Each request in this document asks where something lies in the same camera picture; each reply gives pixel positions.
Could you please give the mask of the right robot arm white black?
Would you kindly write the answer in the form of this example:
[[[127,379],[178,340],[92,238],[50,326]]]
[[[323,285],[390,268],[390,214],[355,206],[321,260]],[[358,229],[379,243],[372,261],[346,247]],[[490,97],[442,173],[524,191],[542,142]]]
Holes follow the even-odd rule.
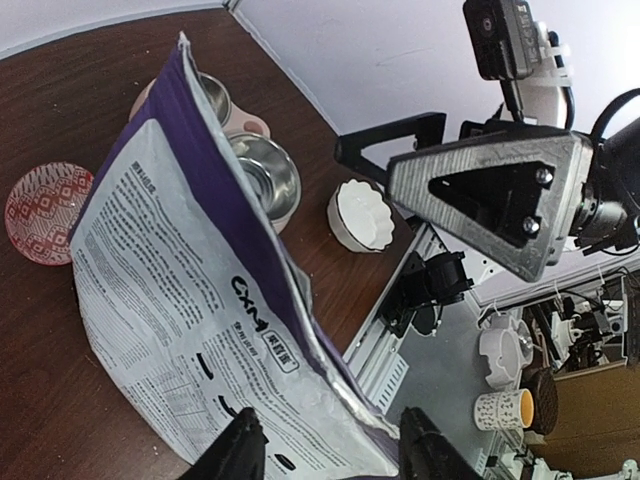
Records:
[[[605,130],[638,91],[583,134],[526,123],[517,83],[501,87],[512,117],[478,135],[444,142],[446,117],[429,112],[339,137],[335,160],[527,282],[559,261],[568,237],[586,255],[636,248],[639,126]]]

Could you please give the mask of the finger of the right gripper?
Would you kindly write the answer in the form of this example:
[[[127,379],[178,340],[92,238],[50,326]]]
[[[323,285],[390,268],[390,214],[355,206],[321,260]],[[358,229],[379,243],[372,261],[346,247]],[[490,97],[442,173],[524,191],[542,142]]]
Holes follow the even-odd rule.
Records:
[[[390,160],[442,143],[447,115],[427,112],[341,135],[334,160],[380,186],[387,184]]]
[[[391,200],[526,282],[558,262],[593,148],[581,135],[486,135],[393,158]]]

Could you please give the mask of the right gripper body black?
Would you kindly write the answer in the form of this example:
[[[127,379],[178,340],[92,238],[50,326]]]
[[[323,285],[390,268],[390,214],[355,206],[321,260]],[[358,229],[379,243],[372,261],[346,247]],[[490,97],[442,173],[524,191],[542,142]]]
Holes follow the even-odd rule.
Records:
[[[586,136],[552,127],[513,124],[474,138],[485,149],[477,168],[458,174],[460,210],[576,210],[593,157]]]

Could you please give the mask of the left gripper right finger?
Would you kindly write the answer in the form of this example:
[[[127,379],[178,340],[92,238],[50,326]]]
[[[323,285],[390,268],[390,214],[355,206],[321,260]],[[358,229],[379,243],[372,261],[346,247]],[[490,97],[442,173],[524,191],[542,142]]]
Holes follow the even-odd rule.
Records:
[[[428,416],[412,407],[405,408],[400,418],[399,478],[476,480],[481,476]]]

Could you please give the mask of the purple pet food bag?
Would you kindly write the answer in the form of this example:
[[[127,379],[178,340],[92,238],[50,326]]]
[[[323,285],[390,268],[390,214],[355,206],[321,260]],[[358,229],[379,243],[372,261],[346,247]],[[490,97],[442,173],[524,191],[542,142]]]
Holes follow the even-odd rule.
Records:
[[[392,479],[395,426],[316,330],[180,37],[98,171],[70,237],[90,346],[157,435],[195,464],[246,407],[269,479]]]

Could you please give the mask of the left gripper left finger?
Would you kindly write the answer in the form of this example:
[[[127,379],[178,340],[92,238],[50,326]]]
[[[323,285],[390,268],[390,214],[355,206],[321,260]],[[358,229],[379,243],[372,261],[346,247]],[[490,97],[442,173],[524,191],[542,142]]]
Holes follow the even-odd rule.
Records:
[[[241,410],[180,480],[262,480],[266,437],[253,408]]]

